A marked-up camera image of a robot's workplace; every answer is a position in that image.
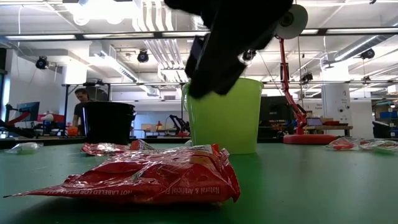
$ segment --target green tabletop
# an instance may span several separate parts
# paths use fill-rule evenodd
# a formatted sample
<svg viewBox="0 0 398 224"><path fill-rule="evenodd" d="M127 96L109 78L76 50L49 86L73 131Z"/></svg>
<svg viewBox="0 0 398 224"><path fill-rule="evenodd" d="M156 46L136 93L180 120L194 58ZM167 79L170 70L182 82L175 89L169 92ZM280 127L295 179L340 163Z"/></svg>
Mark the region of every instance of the green tabletop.
<svg viewBox="0 0 398 224"><path fill-rule="evenodd" d="M85 156L80 147L48 146L21 156L0 152L0 195L60 184L106 159ZM0 198L0 223L398 223L398 157L258 144L257 154L230 161L241 197L222 207L11 197Z"/></svg>

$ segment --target ceiling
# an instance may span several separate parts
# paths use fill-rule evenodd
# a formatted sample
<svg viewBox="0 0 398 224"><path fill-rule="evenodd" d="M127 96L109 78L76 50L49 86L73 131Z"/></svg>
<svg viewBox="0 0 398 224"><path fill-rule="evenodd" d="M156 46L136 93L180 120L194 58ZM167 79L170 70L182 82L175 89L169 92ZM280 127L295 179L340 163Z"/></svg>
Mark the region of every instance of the ceiling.
<svg viewBox="0 0 398 224"><path fill-rule="evenodd" d="M67 11L67 8L61 4L61 1L24 1L22 7L20 1L0 0L0 34L46 34L46 33L99 33L99 32L134 32L132 19L123 19L119 24L113 25L104 19L91 20L85 26L78 26L73 21L73 14ZM375 4L368 4L367 1L360 0L297 0L297 4L305 6L308 11L307 28L319 27L379 27L384 26L391 19L397 16L398 1L376 1ZM146 17L146 7L152 8L153 23L155 23L155 4L154 1L145 1L143 16ZM162 8L162 20L165 24L164 6ZM191 17L180 11L172 11L172 26L175 30L194 29ZM316 58L324 51L339 51L358 39L361 36L333 36L333 37L300 37L299 39L286 40L285 49L287 51L287 62L290 72L299 71L300 65ZM183 62L186 62L192 39L177 39L177 45ZM96 63L92 60L94 56L87 54L87 48L91 42L31 42L21 43L22 50L34 49L67 49L75 55L85 59L90 63L91 70L89 77L102 78L109 82L123 82L124 78L115 70L110 69L102 63ZM149 52L149 61L139 63L137 54L140 49L146 49L146 43L143 40L114 40L114 41L96 41L108 52L109 46L117 51L117 59L128 69L133 71L142 82L161 82L158 72L158 61ZM359 58L348 60L350 79L360 80L365 75L374 74L375 71L394 66L398 63L398 37L392 37L389 40L373 47L376 56L372 60L362 61ZM257 54L250 67L243 76L256 80L270 81L279 80L280 53L277 40L272 41L266 49ZM320 79L320 64L308 68L313 74L314 79ZM300 72L293 74L298 80ZM398 78L397 69L382 73L376 80L389 80ZM377 85L369 91L380 92L385 85ZM131 87L131 91L136 91L136 87Z"/></svg>

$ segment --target black bucket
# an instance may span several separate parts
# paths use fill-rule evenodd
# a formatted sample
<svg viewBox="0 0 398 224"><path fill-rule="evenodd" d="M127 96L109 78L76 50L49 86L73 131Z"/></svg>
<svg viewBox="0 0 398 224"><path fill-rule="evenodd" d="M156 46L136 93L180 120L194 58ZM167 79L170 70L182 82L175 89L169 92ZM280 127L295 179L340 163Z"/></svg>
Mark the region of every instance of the black bucket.
<svg viewBox="0 0 398 224"><path fill-rule="evenodd" d="M87 143L128 145L134 106L105 101L87 102L83 106Z"/></svg>

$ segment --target lime green plastic bucket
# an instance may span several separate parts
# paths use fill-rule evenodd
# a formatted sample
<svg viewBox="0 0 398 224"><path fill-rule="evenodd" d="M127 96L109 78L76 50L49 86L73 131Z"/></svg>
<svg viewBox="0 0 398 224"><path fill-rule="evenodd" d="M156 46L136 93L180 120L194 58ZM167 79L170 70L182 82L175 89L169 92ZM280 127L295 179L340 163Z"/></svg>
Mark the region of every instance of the lime green plastic bucket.
<svg viewBox="0 0 398 224"><path fill-rule="evenodd" d="M200 100L187 96L193 145L217 143L231 154L254 153L263 87L240 78L226 96L210 93Z"/></svg>

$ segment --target person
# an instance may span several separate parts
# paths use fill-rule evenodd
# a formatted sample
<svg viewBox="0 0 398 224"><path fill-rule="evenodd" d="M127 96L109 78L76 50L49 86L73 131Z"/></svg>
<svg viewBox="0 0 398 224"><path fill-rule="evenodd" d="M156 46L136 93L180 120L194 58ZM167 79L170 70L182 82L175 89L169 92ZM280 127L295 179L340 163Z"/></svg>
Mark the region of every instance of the person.
<svg viewBox="0 0 398 224"><path fill-rule="evenodd" d="M80 101L75 106L75 112L73 113L73 122L72 125L73 127L78 128L78 134L83 135L85 132L84 129L84 116L83 116L83 106L85 103L90 102L90 97L88 96L87 90L85 88L80 88L75 91L75 95L77 99Z"/></svg>

